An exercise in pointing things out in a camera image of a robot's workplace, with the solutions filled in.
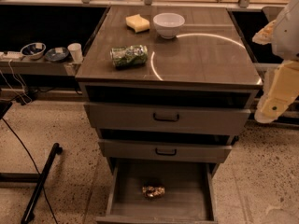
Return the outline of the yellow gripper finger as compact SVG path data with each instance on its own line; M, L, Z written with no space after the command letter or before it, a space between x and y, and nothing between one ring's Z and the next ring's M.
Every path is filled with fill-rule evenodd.
M272 43L272 34L276 24L276 20L270 21L264 28L256 33L252 41L256 44L266 45Z

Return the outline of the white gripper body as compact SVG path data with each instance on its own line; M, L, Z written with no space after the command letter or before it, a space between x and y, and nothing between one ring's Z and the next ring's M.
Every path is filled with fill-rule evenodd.
M299 62L284 61L269 68L263 81L263 96L257 104L254 118L270 123L281 116L299 96Z

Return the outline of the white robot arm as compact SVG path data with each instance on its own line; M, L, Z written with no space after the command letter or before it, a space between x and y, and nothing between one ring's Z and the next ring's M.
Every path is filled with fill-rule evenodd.
M299 96L299 0L291 0L252 41L270 44L272 52L283 59L277 68L266 71L263 96L254 115L258 122L270 123Z

